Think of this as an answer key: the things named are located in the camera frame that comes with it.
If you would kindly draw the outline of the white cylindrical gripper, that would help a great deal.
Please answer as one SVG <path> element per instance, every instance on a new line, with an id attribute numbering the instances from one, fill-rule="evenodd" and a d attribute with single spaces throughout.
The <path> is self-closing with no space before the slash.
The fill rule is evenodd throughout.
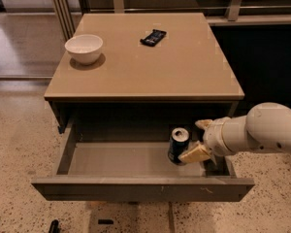
<path id="1" fill-rule="evenodd" d="M 204 142 L 197 141 L 191 148 L 180 154 L 178 159 L 188 164 L 209 160 L 210 153 L 227 156 L 249 150 L 245 119 L 246 116 L 197 120 L 195 125 L 205 130 Z"/>

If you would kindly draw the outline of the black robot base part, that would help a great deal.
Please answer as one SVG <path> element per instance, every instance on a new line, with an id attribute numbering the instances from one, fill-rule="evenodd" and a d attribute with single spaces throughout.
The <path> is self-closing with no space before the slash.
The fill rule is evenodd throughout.
<path id="1" fill-rule="evenodd" d="M 59 221 L 57 219 L 51 222 L 48 233 L 59 233 Z"/>

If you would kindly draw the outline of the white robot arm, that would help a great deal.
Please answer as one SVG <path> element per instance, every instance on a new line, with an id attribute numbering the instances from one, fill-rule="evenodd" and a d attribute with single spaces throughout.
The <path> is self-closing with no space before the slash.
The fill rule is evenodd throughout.
<path id="1" fill-rule="evenodd" d="M 204 130 L 203 141 L 178 157 L 182 163 L 242 151 L 291 153 L 291 109 L 277 103 L 258 104 L 246 116 L 202 119 L 195 124 Z"/>

